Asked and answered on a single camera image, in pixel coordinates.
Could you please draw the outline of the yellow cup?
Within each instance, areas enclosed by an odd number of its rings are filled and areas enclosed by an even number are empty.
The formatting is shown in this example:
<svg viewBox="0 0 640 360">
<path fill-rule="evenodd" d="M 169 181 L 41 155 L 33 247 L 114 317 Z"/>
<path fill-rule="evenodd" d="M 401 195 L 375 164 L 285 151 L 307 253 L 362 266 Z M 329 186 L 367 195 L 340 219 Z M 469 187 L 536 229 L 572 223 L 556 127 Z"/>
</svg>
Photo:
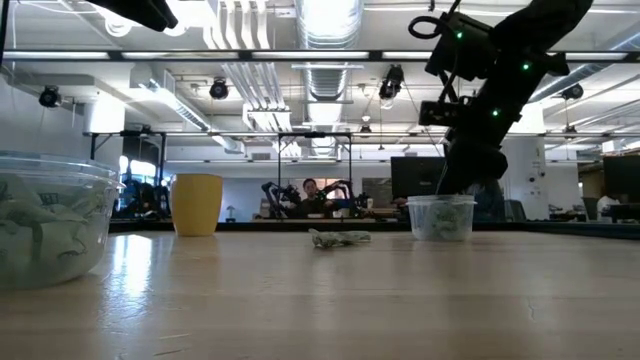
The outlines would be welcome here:
<svg viewBox="0 0 640 360">
<path fill-rule="evenodd" d="M 175 174 L 170 187 L 174 229 L 180 237 L 212 236 L 218 225 L 223 179 L 212 174 Z"/>
</svg>

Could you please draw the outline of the black computer monitor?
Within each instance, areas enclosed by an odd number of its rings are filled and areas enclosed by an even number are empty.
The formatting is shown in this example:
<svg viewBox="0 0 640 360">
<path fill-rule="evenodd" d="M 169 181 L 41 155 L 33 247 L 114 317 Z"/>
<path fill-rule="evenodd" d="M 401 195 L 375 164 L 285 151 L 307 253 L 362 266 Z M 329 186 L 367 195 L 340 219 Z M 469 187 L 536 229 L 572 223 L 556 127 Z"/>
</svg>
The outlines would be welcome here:
<svg viewBox="0 0 640 360">
<path fill-rule="evenodd" d="M 434 195 L 446 161 L 444 157 L 392 157 L 392 196 Z"/>
<path fill-rule="evenodd" d="M 603 170 L 608 192 L 640 198 L 640 155 L 605 157 Z"/>
</svg>

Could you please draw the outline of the small clear plastic container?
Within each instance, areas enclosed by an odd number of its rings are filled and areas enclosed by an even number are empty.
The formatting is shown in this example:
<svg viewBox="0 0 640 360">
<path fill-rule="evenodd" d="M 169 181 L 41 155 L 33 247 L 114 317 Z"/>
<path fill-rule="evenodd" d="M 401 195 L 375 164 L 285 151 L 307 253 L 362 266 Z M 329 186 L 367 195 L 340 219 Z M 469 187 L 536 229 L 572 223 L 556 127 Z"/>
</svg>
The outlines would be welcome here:
<svg viewBox="0 0 640 360">
<path fill-rule="evenodd" d="M 472 233 L 474 206 L 476 202 L 471 195 L 428 195 L 428 196 L 412 196 L 408 198 L 407 207 L 409 211 L 409 219 L 411 224 L 411 231 L 414 237 L 419 241 L 434 241 L 426 240 L 422 234 L 422 228 L 424 225 L 424 213 L 428 205 L 436 202 L 456 203 L 464 204 L 469 207 L 468 215 L 468 235 L 463 241 L 468 240 Z"/>
</svg>

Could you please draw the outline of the person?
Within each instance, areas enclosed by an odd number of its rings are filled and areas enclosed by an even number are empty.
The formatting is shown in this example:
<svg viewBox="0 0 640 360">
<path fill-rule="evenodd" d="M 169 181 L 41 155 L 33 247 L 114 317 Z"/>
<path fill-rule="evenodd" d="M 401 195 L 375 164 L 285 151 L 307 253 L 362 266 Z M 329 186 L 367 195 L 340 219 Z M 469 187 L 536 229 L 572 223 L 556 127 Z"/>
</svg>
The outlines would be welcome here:
<svg viewBox="0 0 640 360">
<path fill-rule="evenodd" d="M 612 223 L 613 218 L 608 216 L 609 210 L 612 206 L 620 205 L 620 201 L 614 196 L 603 195 L 596 205 L 597 220 L 604 223 Z"/>
<path fill-rule="evenodd" d="M 306 198 L 300 204 L 300 211 L 305 217 L 309 214 L 327 215 L 329 213 L 333 202 L 320 199 L 319 189 L 314 179 L 305 179 L 303 182 L 303 190 Z"/>
</svg>

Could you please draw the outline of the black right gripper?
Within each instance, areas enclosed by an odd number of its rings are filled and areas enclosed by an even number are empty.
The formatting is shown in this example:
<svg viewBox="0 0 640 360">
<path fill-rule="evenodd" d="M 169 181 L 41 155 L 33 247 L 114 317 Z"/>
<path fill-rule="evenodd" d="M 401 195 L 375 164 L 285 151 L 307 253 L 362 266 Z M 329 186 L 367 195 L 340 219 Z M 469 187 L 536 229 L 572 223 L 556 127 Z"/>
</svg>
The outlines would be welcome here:
<svg viewBox="0 0 640 360">
<path fill-rule="evenodd" d="M 457 129 L 450 129 L 445 138 L 445 165 L 438 182 L 439 195 L 463 192 L 474 183 L 500 179 L 506 172 L 508 162 L 500 146 Z"/>
</svg>

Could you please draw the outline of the clear plastic bowl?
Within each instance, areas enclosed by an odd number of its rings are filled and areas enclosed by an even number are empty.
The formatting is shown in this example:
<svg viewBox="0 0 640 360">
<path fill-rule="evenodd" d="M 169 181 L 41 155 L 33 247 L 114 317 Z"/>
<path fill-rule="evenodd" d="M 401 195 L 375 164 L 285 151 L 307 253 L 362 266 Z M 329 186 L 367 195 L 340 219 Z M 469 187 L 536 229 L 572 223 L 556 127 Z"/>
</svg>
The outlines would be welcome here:
<svg viewBox="0 0 640 360">
<path fill-rule="evenodd" d="M 111 215 L 72 222 L 101 220 L 108 225 L 109 232 L 113 206 L 123 187 L 116 169 L 92 160 L 0 151 L 0 173 L 19 176 L 38 196 L 44 192 L 102 191 Z M 78 278 L 90 271 L 65 276 L 32 265 L 33 228 L 38 224 L 43 223 L 0 220 L 0 289 L 41 288 Z"/>
</svg>

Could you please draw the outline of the white building pillar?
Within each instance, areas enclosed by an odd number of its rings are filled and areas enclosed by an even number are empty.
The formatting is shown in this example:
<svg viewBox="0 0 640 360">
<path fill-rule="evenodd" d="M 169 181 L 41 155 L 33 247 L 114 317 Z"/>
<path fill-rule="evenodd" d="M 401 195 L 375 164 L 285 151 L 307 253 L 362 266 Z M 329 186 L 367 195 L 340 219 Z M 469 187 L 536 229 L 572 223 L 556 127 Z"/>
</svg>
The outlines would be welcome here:
<svg viewBox="0 0 640 360">
<path fill-rule="evenodd" d="M 548 218 L 543 108 L 527 104 L 502 142 L 508 169 L 501 179 L 505 198 L 522 204 L 527 220 Z"/>
</svg>

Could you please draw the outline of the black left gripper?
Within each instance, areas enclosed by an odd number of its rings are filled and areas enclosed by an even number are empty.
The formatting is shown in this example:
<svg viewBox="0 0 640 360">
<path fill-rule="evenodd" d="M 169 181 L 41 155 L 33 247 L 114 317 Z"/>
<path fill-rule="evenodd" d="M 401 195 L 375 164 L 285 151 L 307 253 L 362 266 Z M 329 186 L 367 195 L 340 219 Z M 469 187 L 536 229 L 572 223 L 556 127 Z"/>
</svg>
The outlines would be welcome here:
<svg viewBox="0 0 640 360">
<path fill-rule="evenodd" d="M 174 29 L 178 19 L 167 0 L 87 0 L 154 31 Z"/>
</svg>

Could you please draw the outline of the black table frame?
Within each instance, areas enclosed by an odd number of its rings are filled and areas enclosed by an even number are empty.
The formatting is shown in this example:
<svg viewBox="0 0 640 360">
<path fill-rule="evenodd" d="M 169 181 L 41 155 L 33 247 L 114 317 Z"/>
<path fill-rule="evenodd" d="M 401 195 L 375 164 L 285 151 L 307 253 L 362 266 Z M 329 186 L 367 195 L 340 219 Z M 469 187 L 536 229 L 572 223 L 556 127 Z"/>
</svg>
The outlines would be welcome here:
<svg viewBox="0 0 640 360">
<path fill-rule="evenodd" d="M 306 232 L 308 229 L 319 231 L 368 231 L 368 232 L 407 232 L 411 230 L 406 222 L 376 222 L 371 219 L 298 219 L 298 220 L 258 220 L 254 222 L 219 223 L 218 232 Z M 172 231 L 170 221 L 130 221 L 112 220 L 110 233 L 135 231 Z M 638 224 L 601 224 L 580 222 L 480 222 L 472 226 L 479 232 L 532 232 L 607 239 L 640 241 Z"/>
</svg>

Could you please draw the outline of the silver ventilation duct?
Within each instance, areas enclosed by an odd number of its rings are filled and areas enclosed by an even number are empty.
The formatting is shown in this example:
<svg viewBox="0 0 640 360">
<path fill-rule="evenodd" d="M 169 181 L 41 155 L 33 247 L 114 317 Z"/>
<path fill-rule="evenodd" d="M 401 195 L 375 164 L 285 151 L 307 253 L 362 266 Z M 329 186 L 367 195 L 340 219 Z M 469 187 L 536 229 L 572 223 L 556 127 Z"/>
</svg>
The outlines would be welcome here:
<svg viewBox="0 0 640 360">
<path fill-rule="evenodd" d="M 346 50 L 357 45 L 364 0 L 295 0 L 299 47 Z M 351 71 L 345 63 L 308 63 L 304 73 L 306 120 L 317 132 L 337 130 Z"/>
</svg>

